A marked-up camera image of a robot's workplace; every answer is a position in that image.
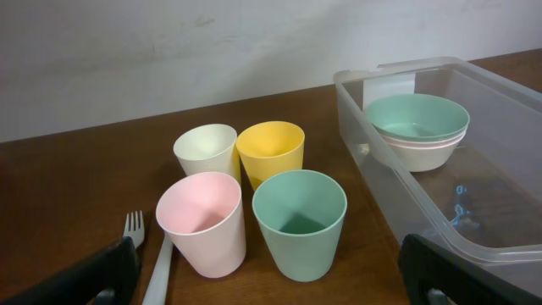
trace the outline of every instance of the clear plastic bin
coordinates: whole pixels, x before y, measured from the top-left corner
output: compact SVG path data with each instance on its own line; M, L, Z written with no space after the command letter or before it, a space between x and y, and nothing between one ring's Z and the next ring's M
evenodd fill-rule
M457 58L343 71L334 81L340 133L398 242L417 233L542 297L542 94ZM471 115L446 164L424 173L409 173L362 112L409 90Z

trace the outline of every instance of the table surface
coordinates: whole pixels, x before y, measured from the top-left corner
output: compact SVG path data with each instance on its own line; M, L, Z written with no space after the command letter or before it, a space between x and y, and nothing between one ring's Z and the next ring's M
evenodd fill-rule
M474 63L542 92L542 49ZM175 139L198 125L222 123L239 133L269 120L299 125L307 136L304 168L330 175L346 192L334 265L312 283L285 278L250 213L252 189L243 175L245 262L209 280L175 251L167 303L408 304L397 241L340 138L334 86L0 144L0 300L118 240L126 213L142 210L147 232L133 301L141 303L163 239L154 208L184 177L172 150Z

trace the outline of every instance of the bowl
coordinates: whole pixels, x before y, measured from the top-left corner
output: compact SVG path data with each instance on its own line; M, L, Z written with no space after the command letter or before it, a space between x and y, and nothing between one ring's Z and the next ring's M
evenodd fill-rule
M465 133L444 145L433 147L412 147L387 143L395 155L401 160L405 168L410 172L423 172L442 166L456 149ZM374 157L381 162L378 155Z
M385 135L380 135L380 136L382 136L384 141L386 143L389 143L389 144L396 144L396 145L402 145L402 146L407 146L407 147L440 147L440 146L446 145L448 143L451 143L451 142L459 139L460 137L465 136L466 133L467 133L467 129L462 131L459 135L453 136L452 138L447 139L447 140L427 141L427 142L405 141L405 140L399 140L399 139L395 139L395 138L385 136Z
M380 98L364 112L381 135L403 141L449 140L461 134L470 121L467 110L458 103L417 93Z

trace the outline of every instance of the white wall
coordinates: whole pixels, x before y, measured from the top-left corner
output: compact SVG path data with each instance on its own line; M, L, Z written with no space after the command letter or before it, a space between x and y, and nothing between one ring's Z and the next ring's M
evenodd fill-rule
M2 0L0 141L542 47L540 0Z

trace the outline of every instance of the cup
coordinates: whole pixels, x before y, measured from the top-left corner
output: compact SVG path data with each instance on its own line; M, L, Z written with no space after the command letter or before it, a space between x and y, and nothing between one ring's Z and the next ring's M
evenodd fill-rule
M328 272L346 213L335 180L303 169L278 174L258 187L252 209L283 275L308 282Z
M230 175L207 172L176 182L160 198L156 219L200 275L228 275L245 258L241 186Z
M305 133L288 122L265 122L241 132L237 149L252 189L267 178L303 166Z
M188 130L175 141L173 151L186 175L215 171L241 183L237 132L224 124L210 124Z

